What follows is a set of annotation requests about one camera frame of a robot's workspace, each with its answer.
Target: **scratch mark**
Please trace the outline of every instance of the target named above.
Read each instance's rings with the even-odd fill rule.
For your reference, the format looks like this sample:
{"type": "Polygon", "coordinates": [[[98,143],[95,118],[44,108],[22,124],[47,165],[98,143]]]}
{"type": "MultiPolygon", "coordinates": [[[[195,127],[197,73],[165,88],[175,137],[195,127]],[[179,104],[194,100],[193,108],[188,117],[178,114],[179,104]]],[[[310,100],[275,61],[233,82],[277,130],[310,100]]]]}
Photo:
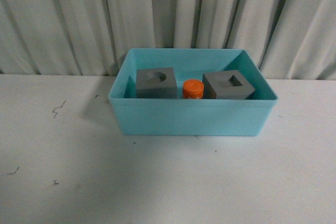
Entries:
{"type": "Polygon", "coordinates": [[[61,109],[61,108],[63,107],[63,105],[65,104],[66,101],[67,101],[67,99],[64,100],[64,102],[63,102],[63,104],[61,105],[61,107],[56,107],[56,108],[54,108],[54,110],[53,110],[53,113],[55,114],[55,115],[54,115],[54,118],[55,118],[55,117],[57,116],[57,114],[58,114],[58,112],[55,112],[55,110],[56,110],[56,109],[61,109]]]}
{"type": "Polygon", "coordinates": [[[13,172],[13,173],[7,173],[7,175],[14,175],[14,174],[16,174],[17,170],[19,170],[19,167],[16,168],[15,172],[13,172]]]}

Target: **round hole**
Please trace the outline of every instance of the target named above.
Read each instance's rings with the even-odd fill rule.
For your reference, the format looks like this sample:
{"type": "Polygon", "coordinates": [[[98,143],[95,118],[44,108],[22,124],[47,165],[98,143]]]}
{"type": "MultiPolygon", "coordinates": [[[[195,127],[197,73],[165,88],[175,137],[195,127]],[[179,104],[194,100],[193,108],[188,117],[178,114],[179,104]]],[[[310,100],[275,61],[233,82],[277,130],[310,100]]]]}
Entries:
{"type": "Polygon", "coordinates": [[[161,72],[150,72],[146,75],[146,77],[146,81],[152,84],[163,82],[167,78],[167,76],[161,72]]]}

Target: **gray cube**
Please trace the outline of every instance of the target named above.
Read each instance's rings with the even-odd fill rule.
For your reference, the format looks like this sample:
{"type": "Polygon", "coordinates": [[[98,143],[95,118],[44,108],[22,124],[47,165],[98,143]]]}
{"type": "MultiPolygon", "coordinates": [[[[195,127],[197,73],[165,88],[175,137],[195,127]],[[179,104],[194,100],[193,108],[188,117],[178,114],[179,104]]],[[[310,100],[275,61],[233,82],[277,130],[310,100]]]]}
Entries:
{"type": "Polygon", "coordinates": [[[137,98],[177,98],[173,68],[138,69],[136,75],[137,98]]]}
{"type": "Polygon", "coordinates": [[[203,99],[249,99],[255,88],[238,70],[203,74],[203,99]]]}

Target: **cube with round hole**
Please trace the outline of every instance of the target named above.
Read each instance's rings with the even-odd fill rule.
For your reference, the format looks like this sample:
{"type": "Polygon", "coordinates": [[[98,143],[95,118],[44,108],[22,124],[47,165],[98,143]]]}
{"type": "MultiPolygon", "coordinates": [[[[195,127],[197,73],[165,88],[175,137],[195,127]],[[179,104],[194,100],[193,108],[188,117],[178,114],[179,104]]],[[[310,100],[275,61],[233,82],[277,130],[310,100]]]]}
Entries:
{"type": "Polygon", "coordinates": [[[137,98],[177,98],[173,68],[138,69],[136,75],[137,98]]]}

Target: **curtain fold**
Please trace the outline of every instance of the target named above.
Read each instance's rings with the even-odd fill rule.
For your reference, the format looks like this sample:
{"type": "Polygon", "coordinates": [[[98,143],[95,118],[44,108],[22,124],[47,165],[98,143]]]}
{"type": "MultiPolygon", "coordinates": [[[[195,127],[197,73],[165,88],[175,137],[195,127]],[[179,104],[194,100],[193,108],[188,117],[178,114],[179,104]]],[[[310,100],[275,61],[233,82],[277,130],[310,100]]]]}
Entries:
{"type": "Polygon", "coordinates": [[[155,47],[152,0],[108,0],[119,66],[131,48],[155,47]]]}
{"type": "Polygon", "coordinates": [[[59,0],[74,55],[84,75],[118,72],[106,0],[59,0]]]}
{"type": "Polygon", "coordinates": [[[336,79],[336,0],[0,0],[0,73],[116,75],[131,48],[239,48],[336,79]]]}
{"type": "Polygon", "coordinates": [[[336,0],[287,0],[261,67],[278,79],[336,79],[336,0]]]}

